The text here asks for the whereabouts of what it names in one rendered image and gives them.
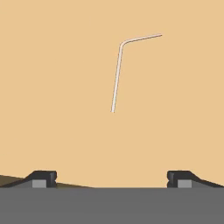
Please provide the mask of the tan wooden drawer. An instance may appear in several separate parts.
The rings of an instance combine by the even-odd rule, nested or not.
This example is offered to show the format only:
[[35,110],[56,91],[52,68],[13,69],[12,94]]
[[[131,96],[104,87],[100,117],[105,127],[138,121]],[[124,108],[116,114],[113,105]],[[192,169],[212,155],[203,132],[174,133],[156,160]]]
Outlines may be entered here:
[[[111,113],[119,45],[128,43]],[[224,0],[0,0],[0,174],[224,185]]]

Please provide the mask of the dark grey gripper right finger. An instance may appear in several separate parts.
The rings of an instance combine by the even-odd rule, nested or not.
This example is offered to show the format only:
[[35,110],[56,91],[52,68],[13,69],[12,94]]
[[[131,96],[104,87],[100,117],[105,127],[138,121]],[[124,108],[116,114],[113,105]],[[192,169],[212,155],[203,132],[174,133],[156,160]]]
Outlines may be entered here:
[[168,171],[167,179],[168,188],[223,188],[223,185],[218,185],[213,182],[201,179],[191,171]]

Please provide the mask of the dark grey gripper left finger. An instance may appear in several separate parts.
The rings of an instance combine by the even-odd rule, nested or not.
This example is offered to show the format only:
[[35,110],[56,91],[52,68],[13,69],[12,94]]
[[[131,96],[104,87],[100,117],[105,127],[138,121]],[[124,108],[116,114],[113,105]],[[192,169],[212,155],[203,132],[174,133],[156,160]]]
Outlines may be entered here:
[[33,171],[23,179],[1,185],[1,188],[55,188],[56,178],[56,171]]

